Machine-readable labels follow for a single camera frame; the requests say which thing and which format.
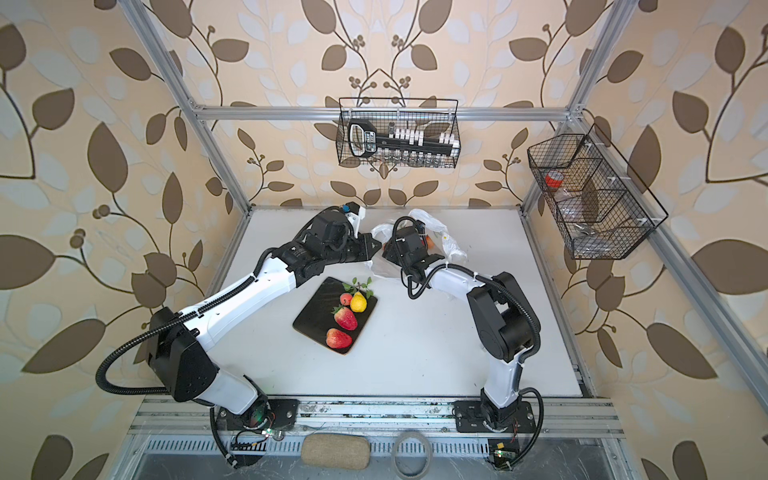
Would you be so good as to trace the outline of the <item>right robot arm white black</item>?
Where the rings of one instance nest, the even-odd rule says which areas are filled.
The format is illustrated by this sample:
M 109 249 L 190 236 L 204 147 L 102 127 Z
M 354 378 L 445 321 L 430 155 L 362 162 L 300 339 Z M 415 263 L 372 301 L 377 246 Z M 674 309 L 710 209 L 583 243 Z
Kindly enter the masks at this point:
M 428 289 L 466 299 L 491 360 L 480 394 L 483 427 L 507 432 L 517 426 L 519 414 L 529 405 L 524 397 L 536 399 L 538 417 L 528 443 L 516 451 L 497 449 L 490 454 L 495 469 L 511 471 L 532 450 L 543 429 L 542 394 L 534 387 L 521 386 L 525 361 L 541 348 L 540 321 L 513 275 L 502 272 L 487 277 L 442 255 L 430 254 L 426 237 L 423 221 L 402 216 L 393 225 L 383 258 L 400 267 L 401 282 L 412 300 Z

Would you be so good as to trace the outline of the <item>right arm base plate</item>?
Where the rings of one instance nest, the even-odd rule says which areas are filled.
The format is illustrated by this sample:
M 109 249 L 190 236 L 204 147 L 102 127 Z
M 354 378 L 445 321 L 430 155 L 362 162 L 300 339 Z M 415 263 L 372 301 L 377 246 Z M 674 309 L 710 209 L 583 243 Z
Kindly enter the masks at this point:
M 533 433 L 536 428 L 532 406 L 526 401 L 499 409 L 489 401 L 462 400 L 453 403 L 452 413 L 459 433 Z

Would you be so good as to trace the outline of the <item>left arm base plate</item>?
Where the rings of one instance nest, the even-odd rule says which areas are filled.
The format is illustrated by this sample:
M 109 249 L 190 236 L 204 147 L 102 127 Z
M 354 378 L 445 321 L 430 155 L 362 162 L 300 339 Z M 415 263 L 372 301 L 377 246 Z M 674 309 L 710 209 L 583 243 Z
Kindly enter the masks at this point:
M 226 431 L 289 431 L 298 418 L 298 399 L 259 399 L 242 414 L 233 414 L 225 408 L 218 408 L 213 414 L 218 430 Z

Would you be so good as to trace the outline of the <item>green leafy fake sprig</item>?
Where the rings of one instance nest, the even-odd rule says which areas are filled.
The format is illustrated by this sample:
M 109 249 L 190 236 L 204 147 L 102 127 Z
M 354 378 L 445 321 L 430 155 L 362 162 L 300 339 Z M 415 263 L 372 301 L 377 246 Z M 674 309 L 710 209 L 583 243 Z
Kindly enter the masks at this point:
M 366 299 L 369 299 L 373 296 L 373 290 L 371 289 L 372 281 L 373 279 L 371 277 L 366 279 L 358 279 L 355 277 L 351 283 L 344 283 L 343 288 L 344 291 L 350 295 L 356 295 L 357 293 L 360 293 Z

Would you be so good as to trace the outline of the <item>red yellow fake apple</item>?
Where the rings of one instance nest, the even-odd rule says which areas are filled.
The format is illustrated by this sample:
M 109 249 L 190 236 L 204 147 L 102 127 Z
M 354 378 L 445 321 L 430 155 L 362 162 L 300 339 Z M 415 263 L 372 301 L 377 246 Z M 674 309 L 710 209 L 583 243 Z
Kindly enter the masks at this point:
M 326 332 L 325 343 L 331 349 L 344 350 L 352 345 L 353 339 L 347 333 L 331 328 Z

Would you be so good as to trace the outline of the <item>white plastic bag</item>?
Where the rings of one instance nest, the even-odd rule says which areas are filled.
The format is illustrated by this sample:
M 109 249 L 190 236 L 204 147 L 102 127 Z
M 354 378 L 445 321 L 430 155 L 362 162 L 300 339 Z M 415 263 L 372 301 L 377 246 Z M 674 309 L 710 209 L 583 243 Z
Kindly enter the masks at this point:
M 425 227 L 425 236 L 427 237 L 427 252 L 429 254 L 442 255 L 447 262 L 465 265 L 468 255 L 462 250 L 458 242 L 449 234 L 448 227 L 422 209 L 412 209 L 408 216 L 417 221 L 421 221 Z M 385 245 L 393 234 L 394 223 L 396 219 L 390 218 L 386 222 L 379 223 L 371 230 L 373 238 Z M 399 275 L 399 268 L 384 259 L 384 249 L 377 252 L 372 260 L 366 262 L 366 266 L 375 277 L 395 278 Z

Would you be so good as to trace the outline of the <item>large red fake strawberry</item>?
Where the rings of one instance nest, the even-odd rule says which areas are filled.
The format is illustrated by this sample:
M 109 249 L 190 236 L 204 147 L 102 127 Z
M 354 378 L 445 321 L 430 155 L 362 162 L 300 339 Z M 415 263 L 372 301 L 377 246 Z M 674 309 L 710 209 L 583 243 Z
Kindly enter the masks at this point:
M 338 306 L 333 310 L 333 319 L 344 330 L 354 331 L 358 328 L 358 321 L 354 312 L 346 306 Z

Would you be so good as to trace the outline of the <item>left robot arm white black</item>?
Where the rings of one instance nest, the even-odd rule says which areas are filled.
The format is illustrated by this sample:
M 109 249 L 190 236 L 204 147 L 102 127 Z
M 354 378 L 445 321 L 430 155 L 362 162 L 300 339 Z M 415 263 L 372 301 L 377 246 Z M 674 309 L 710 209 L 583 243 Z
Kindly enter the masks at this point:
M 96 385 L 115 395 L 170 395 L 209 409 L 214 443 L 230 467 L 241 461 L 218 433 L 217 416 L 229 413 L 243 429 L 262 432 L 276 419 L 267 395 L 249 377 L 219 367 L 210 350 L 236 325 L 271 301 L 320 275 L 329 265 L 372 259 L 381 244 L 360 230 L 366 210 L 355 202 L 331 206 L 312 217 L 280 247 L 270 247 L 248 275 L 201 302 L 174 312 L 167 307 L 151 318 L 149 329 L 109 354 L 95 373 Z M 110 367 L 129 350 L 147 347 L 147 363 L 161 384 L 125 387 L 112 383 Z

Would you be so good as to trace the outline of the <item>yellow fake lemon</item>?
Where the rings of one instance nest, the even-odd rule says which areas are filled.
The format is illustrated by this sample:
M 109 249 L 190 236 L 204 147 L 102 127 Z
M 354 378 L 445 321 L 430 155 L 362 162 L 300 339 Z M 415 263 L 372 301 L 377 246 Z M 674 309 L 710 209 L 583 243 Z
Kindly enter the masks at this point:
M 354 313 L 364 312 L 367 309 L 366 296 L 361 292 L 356 292 L 350 300 L 349 307 Z

